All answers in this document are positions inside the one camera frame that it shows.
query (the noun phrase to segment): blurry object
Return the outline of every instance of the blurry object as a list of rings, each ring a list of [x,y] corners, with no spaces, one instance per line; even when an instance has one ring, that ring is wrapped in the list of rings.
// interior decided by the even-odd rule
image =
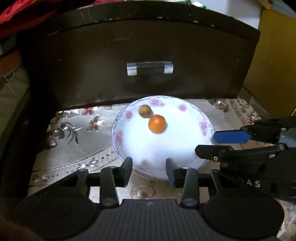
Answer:
[[[195,0],[190,0],[190,3],[191,3],[192,5],[194,5],[194,6],[196,6],[196,7],[201,7],[201,8],[206,8],[206,9],[207,9],[206,5],[203,5],[202,3],[197,2],[197,1],[195,1]]]
[[[296,107],[295,107],[295,109],[293,110],[293,112],[292,112],[291,115],[296,115]]]
[[[14,71],[21,64],[20,53],[18,50],[0,58],[0,77],[5,77]]]
[[[167,2],[177,2],[177,3],[191,4],[190,0],[168,0]]]
[[[0,216],[1,241],[43,241],[43,239],[25,227],[6,221]]]
[[[259,115],[271,118],[268,111],[256,100],[254,96],[251,98],[250,106],[252,106],[254,111],[256,111]]]
[[[13,50],[17,44],[17,36],[12,35],[0,41],[0,56]]]
[[[296,237],[296,203],[278,200],[285,212],[285,219],[277,238],[281,241],[294,241]]]

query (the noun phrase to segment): white plate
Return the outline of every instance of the white plate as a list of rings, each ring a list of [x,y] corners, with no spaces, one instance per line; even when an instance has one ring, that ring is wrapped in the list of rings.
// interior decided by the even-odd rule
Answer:
[[[143,104],[165,118],[167,128],[163,133],[149,130],[149,118],[142,118],[138,113]],[[205,164],[194,149],[197,145],[212,145],[214,129],[207,116],[193,104],[170,96],[150,96],[126,106],[116,117],[111,134],[121,161],[130,156],[136,173],[167,180],[167,158],[172,158],[179,167],[199,169]]]

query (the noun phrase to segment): acrylic handle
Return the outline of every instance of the acrylic handle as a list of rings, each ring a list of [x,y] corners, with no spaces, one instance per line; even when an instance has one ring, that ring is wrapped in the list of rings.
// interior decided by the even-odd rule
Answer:
[[[172,62],[154,61],[126,64],[128,76],[141,74],[172,74],[174,65]]]

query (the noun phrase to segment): cherry tomato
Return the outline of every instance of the cherry tomato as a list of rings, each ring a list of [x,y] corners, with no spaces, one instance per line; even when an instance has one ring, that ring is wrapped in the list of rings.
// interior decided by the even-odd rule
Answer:
[[[153,133],[162,133],[165,130],[165,127],[165,118],[161,115],[152,116],[148,122],[148,128]]]

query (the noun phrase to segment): table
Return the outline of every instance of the table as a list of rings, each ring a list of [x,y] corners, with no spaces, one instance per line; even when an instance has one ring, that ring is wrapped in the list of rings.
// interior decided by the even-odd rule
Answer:
[[[241,126],[253,124],[254,120],[260,118],[242,99],[187,101],[207,115],[215,131],[239,129]],[[44,150],[36,157],[28,196],[79,169],[86,168],[93,173],[99,172],[104,167],[120,166],[122,162],[111,143],[111,128],[117,114],[126,105],[116,104],[57,112],[48,126]],[[105,120],[100,130],[91,127],[91,120],[95,115]],[[238,150],[262,147],[265,144],[249,141],[246,144],[232,146]],[[199,172],[209,173],[211,169],[219,169],[219,163],[210,161]],[[168,181],[147,179],[134,172],[126,188],[117,188],[120,203],[123,199],[176,199],[179,202],[181,193],[181,188],[171,188]],[[89,198],[93,202],[99,202],[99,187],[91,188]],[[201,202],[209,199],[207,188],[200,188],[200,198]],[[286,217],[289,218],[291,213],[287,211],[285,204],[282,205],[286,210]],[[284,224],[280,231],[281,236],[287,233]]]

